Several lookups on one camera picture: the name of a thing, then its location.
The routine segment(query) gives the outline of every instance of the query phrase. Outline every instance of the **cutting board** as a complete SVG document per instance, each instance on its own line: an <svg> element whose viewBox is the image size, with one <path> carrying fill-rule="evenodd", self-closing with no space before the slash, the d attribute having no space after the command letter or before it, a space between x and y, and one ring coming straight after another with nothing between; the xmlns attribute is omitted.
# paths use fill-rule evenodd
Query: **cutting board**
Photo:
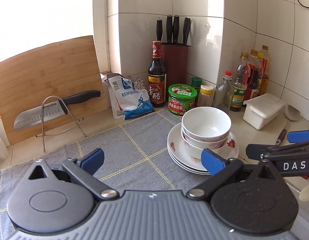
<svg viewBox="0 0 309 240"><path fill-rule="evenodd" d="M0 113L9 143L41 133L41 124L14 131L19 113L41 106L48 96L65 98L87 90L100 90L101 97L70 105L75 119L107 109L92 36L48 44L0 62ZM44 130L69 122L71 116L63 115L45 122Z"/></svg>

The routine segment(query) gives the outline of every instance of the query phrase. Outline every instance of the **checkered cloth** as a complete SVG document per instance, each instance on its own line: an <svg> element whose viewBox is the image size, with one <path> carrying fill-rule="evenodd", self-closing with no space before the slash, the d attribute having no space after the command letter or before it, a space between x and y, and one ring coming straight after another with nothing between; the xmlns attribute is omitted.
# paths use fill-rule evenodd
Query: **checkered cloth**
<svg viewBox="0 0 309 240"><path fill-rule="evenodd" d="M82 158L95 148L104 150L104 164L96 178L119 191L176 190L187 192L207 179L185 171L171 160L167 136L181 119L168 110L137 118L124 125L64 145L40 157L48 164L68 158ZM0 171L0 239L6 239L14 228L7 214L7 200L34 160Z"/></svg>

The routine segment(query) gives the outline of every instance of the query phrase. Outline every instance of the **white bowl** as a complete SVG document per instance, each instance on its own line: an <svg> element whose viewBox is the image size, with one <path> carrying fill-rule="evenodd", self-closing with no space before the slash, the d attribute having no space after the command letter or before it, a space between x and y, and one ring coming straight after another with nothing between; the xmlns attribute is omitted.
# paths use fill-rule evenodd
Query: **white bowl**
<svg viewBox="0 0 309 240"><path fill-rule="evenodd" d="M218 149L218 148L220 148L223 145L223 143L227 139L227 137L225 137L222 140L216 141L216 142L202 142L202 141L198 141L196 139L191 138L189 135L187 135L183 125L181 124L181 133L182 132L183 132L185 140L188 143L190 143L191 145L193 145L195 147L202 148L202 149L207 149L207 148L210 149L210 150Z"/></svg>
<svg viewBox="0 0 309 240"><path fill-rule="evenodd" d="M231 119L224 111L208 106L189 110L181 122L187 135L202 142L216 142L226 138L231 127Z"/></svg>
<svg viewBox="0 0 309 240"><path fill-rule="evenodd" d="M201 153L204 149L198 148L198 147L193 146L190 143L188 143L186 141L185 137L184 137L184 133L183 133L182 130L181 130L181 137L183 139L183 144L185 146L186 152L190 156L201 160ZM224 159L227 159L228 155L229 155L229 151L227 151L227 141L228 140L225 140L223 145L220 148L212 150L214 153L218 154L219 156L221 156Z"/></svg>

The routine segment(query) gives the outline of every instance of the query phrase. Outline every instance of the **white and blue plastic bag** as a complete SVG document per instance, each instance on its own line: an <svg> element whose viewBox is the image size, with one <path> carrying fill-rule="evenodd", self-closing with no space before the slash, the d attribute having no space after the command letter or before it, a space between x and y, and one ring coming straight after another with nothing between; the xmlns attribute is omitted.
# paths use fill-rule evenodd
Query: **white and blue plastic bag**
<svg viewBox="0 0 309 240"><path fill-rule="evenodd" d="M144 87L135 88L133 81L121 76L109 78L108 81L119 106L124 111L125 120L154 111L149 100L148 91Z"/></svg>

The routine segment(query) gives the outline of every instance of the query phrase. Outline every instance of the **white plate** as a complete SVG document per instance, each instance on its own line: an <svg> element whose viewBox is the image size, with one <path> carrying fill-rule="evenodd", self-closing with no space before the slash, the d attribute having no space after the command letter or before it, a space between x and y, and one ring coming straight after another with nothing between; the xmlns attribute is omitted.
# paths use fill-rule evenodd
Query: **white plate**
<svg viewBox="0 0 309 240"><path fill-rule="evenodd" d="M173 156L173 154L170 152L169 148L168 148L168 152L169 152L170 157L173 159L173 161L174 161L175 163L177 163L180 167L182 167L183 169L185 169L186 171L189 171L189 172L192 172L192 173L196 173L196 174L210 175L210 173L207 172L207 171L195 170L195 169L193 169L193 168L190 168L190 167L184 165L183 163L181 163L180 161L178 161L178 160L176 159L176 157Z"/></svg>
<svg viewBox="0 0 309 240"><path fill-rule="evenodd" d="M199 171L207 171L201 164L201 160L196 159L192 156L190 156L186 148L183 144L183 139L181 137L181 123L178 123L175 125L168 134L168 143L167 147L170 150L170 153L173 154L173 156L181 163L186 165L187 167L193 168L195 170ZM228 136L228 142L227 144L229 147L227 147L227 150L229 151L228 158L237 158L239 155L239 145L238 141L233 135L233 133L230 132Z"/></svg>
<svg viewBox="0 0 309 240"><path fill-rule="evenodd" d="M181 165L181 163L179 163L174 157L173 155L169 152L169 155L171 157L171 159L176 163L176 165L178 165L179 167L183 168L184 170L188 171L188 172L191 172L191 173L194 173L194 174L198 174L198 175L210 175L210 173L200 173L199 171L194 171L194 170L190 170L188 168L186 168L185 166Z"/></svg>

